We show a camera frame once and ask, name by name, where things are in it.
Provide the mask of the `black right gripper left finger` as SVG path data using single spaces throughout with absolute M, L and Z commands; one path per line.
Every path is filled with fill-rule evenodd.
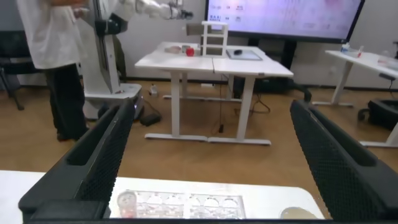
M 110 108 L 19 200 L 24 220 L 101 219 L 135 115 L 134 100 Z

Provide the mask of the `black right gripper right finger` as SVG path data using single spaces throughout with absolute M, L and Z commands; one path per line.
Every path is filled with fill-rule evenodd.
M 294 100 L 290 116 L 332 219 L 397 219 L 393 169 L 307 102 Z

